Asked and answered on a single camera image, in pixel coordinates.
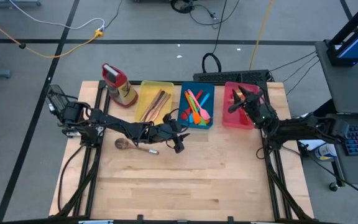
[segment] blue tray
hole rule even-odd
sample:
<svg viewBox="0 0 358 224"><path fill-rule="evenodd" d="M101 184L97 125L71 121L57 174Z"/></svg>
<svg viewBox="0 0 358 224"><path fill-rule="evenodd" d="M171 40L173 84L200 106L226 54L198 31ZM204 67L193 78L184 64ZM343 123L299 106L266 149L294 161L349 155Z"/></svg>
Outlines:
<svg viewBox="0 0 358 224"><path fill-rule="evenodd" d="M214 123L213 121L213 116L214 116L214 97L215 97L215 86L212 84L206 84L206 83L197 83L197 82L184 82L181 85L181 91L180 91L180 102L179 102L179 109L180 111L178 112L178 121L180 124L186 125L188 124L187 120L183 120L180 118L180 115L182 114L182 112L184 110L186 110L189 107L189 104L186 100L186 96L185 96L185 91L186 90L191 90L193 92L194 95L197 95L197 93L202 90L203 94L200 96L198 102L201 103L201 101L203 100L204 96L207 95L207 93L209 93L209 98L208 100L204 103L203 105L203 109L205 109L209 115L211 116L211 119L209 121L209 123L206 126L201 126L201 125L197 125L194 123L191 123L189 125L189 128L201 128L201 129L209 129L212 124Z"/></svg>

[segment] red tray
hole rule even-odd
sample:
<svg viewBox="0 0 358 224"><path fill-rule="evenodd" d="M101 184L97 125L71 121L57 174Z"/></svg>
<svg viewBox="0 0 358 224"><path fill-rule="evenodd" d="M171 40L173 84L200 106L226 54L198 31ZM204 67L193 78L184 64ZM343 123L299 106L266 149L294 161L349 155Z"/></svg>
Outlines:
<svg viewBox="0 0 358 224"><path fill-rule="evenodd" d="M232 105L232 103L229 102L229 100L233 98L232 90L238 90L239 86L248 91L253 91L254 93L258 93L259 91L259 87L257 85L227 82L224 86L223 125L233 128L253 129L254 124L248 118L244 110L238 109L234 113L228 112L229 107Z"/></svg>

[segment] plug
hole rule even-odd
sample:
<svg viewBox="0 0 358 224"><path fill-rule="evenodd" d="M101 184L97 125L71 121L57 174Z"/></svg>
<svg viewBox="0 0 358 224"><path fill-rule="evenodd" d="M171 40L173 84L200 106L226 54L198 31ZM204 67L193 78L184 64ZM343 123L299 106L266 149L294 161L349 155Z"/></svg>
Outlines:
<svg viewBox="0 0 358 224"><path fill-rule="evenodd" d="M94 35L96 37L101 37L101 36L103 36L103 32L101 32L99 29L97 29L97 30L94 31Z"/></svg>

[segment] white cable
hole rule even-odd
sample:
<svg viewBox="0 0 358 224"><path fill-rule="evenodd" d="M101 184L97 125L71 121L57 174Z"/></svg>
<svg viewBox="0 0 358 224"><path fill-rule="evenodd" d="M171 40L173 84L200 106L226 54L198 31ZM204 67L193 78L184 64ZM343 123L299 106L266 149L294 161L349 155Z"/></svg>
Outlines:
<svg viewBox="0 0 358 224"><path fill-rule="evenodd" d="M50 25L56 25L56 26L62 26L62 27L66 27L66 28L69 28L69 29L80 29L86 25L88 25L90 22L92 21L95 21L95 20L100 20L103 22L102 26L98 29L100 31L103 31L104 30L104 24L105 24L105 21L104 19L102 18L94 18L94 19L91 19L90 21L86 22L85 24L83 24L82 26L79 26L79 27L69 27L69 26L66 26L65 24L59 24L59 23L54 23L54 22L46 22L46 21L41 21L41 20L38 20L30 15L28 15L28 13L26 13L25 11L23 11L21 8L19 8L19 6L17 6L16 4L13 3L12 0L9 0L12 5L14 7L16 7L16 9L18 9L20 12L23 12L23 14L25 14L27 17L31 18L32 20L34 20L35 22L40 22L40 23L43 23L43 24L50 24Z"/></svg>

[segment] gray floor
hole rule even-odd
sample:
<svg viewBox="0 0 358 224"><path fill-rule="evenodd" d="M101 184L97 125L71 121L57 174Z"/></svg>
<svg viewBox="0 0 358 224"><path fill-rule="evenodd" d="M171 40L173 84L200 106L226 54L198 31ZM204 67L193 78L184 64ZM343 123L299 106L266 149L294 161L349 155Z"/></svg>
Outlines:
<svg viewBox="0 0 358 224"><path fill-rule="evenodd" d="M38 19L65 23L74 0L42 1L42 7L24 6ZM201 0L217 15L223 1ZM228 0L230 11L235 0ZM112 17L119 1L80 0L73 25L93 17ZM269 0L241 0L233 16L223 24L221 39L255 40ZM358 10L358 0L347 0L351 12ZM194 16L210 22L203 11ZM317 41L332 37L347 21L339 0L276 0L267 21L263 40ZM16 38L59 39L63 28L37 24L18 10L0 7L0 26ZM98 28L98 22L81 30L71 30L68 39L87 39ZM106 40L203 39L216 38L211 27L195 24L188 15L170 9L162 0L144 0L135 4L124 0L120 15L105 31ZM57 44L29 44L47 55L53 55ZM63 51L74 47L65 44ZM216 55L223 70L247 70L253 45L219 45ZM192 80L201 72L201 58L213 45L205 44L92 44L60 59L52 83L59 84L66 94L77 95L81 82L99 80L104 62L124 70L131 80ZM261 45L253 69L273 69L312 52L312 46ZM40 58L14 44L0 44L0 69L10 69L11 79L0 78L0 202L12 172L51 59ZM303 62L275 71L276 81L282 81ZM207 61L207 69L215 65ZM285 83L288 91L306 72L301 69ZM316 109L330 97L321 66L317 64L308 76L288 96L292 115ZM5 221L42 218L48 215L52 195L66 144L57 120L44 106L19 176ZM314 214L322 221L358 223L358 193L349 187L336 193L328 190L333 179L311 161L304 163Z"/></svg>

